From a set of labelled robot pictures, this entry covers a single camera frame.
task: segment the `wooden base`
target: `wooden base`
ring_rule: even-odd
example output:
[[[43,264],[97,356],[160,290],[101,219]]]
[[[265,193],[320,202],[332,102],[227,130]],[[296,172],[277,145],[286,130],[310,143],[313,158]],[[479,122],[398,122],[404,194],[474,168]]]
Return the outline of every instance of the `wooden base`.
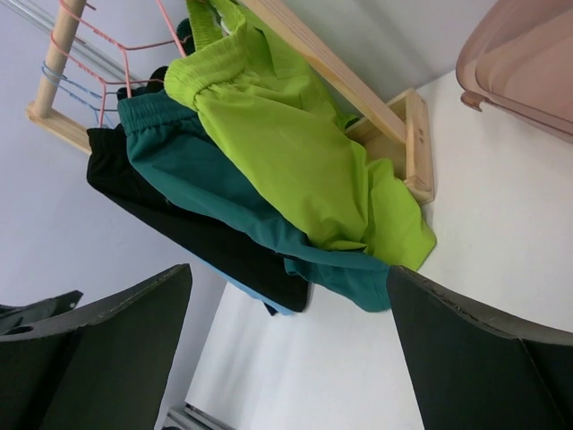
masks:
[[[26,116],[35,125],[48,130],[51,134],[65,140],[86,154],[91,154],[88,134],[83,125],[52,108],[48,110],[47,116],[42,118],[35,114],[33,101],[26,107]]]
[[[434,199],[432,141],[428,108],[414,90],[406,90],[388,103],[406,124],[406,145],[383,134],[368,118],[346,130],[346,136],[362,144],[370,159],[391,159],[396,177],[404,180],[420,203]]]

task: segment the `green fabric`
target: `green fabric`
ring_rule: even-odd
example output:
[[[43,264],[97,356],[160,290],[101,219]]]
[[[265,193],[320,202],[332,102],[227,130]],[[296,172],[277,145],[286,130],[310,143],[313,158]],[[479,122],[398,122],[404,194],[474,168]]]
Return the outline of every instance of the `green fabric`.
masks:
[[[325,251],[264,200],[205,133],[196,112],[164,91],[117,105],[130,163],[179,208],[219,219],[285,257],[286,272],[347,297],[363,310],[389,308],[389,266],[360,252]]]
[[[195,43],[193,42],[191,24],[189,23],[189,18],[185,18],[177,25],[175,30],[177,38],[182,41],[183,50],[186,55],[190,55],[195,52]]]
[[[168,68],[165,88],[196,110],[208,135],[261,196],[326,250],[362,250],[417,269],[436,239],[391,161],[369,162],[310,66],[261,20],[189,1],[196,52]]]

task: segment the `wooden frame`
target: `wooden frame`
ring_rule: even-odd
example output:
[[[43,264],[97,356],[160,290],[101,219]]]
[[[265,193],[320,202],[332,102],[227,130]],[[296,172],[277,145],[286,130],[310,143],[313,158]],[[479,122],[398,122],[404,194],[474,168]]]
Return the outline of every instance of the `wooden frame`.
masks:
[[[81,17],[86,0],[65,2]],[[371,159],[392,159],[397,176],[404,180],[414,198],[419,203],[431,202],[434,198],[432,146],[423,99],[414,90],[408,90],[386,105],[280,0],[243,0],[243,3],[364,115],[346,135],[364,145]],[[77,28],[78,22],[60,8],[54,40],[66,53],[70,52]],[[55,73],[62,73],[66,60],[50,43],[47,66]],[[26,115],[50,133],[90,153],[85,127],[52,108],[56,91],[57,87],[42,77],[36,100],[28,105]]]

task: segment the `gray wall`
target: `gray wall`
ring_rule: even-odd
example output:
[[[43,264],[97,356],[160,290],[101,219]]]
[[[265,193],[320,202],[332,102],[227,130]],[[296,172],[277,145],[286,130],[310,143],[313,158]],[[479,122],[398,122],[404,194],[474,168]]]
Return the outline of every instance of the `gray wall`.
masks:
[[[285,0],[383,99],[455,67],[496,0]]]

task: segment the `elastic waistband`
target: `elastic waistband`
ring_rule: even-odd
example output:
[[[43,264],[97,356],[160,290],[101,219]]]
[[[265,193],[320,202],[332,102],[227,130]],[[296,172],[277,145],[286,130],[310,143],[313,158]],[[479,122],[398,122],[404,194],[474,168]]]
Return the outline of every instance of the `elastic waistband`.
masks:
[[[125,152],[125,132],[119,125],[117,128],[89,128],[87,130],[91,152]]]
[[[197,110],[195,96],[213,83],[228,82],[244,71],[246,19],[241,9],[229,0],[210,0],[232,32],[222,37],[209,6],[196,0],[187,2],[197,51],[171,63],[165,77],[169,97]]]
[[[123,99],[117,104],[117,112],[125,134],[197,116],[188,107],[169,98],[164,91]]]

